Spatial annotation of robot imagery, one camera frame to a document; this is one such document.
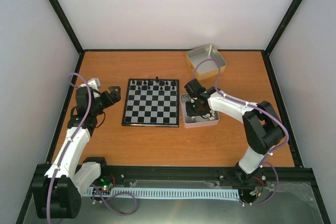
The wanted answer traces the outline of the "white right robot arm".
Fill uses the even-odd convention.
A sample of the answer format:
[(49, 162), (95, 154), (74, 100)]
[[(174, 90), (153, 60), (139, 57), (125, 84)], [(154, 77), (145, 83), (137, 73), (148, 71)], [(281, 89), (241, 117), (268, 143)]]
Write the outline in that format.
[(206, 89), (196, 79), (189, 81), (184, 89), (191, 97), (185, 104), (189, 117), (210, 118), (220, 112), (243, 124), (248, 148), (235, 165), (235, 177), (240, 185), (250, 183), (266, 158), (281, 146), (282, 139), (289, 140), (288, 130), (267, 101), (248, 102), (216, 87)]

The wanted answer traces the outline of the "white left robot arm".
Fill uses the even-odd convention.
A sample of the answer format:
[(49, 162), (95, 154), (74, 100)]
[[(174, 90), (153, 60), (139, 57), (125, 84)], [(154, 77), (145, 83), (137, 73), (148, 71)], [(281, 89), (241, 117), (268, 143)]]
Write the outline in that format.
[(81, 199), (96, 181), (108, 180), (105, 158), (88, 159), (77, 169), (80, 156), (97, 127), (97, 117), (121, 99), (121, 88), (111, 86), (100, 92), (100, 85), (91, 80), (88, 86), (76, 90), (76, 106), (71, 109), (65, 141), (50, 168), (32, 182), (34, 203), (38, 218), (51, 221), (77, 217)]

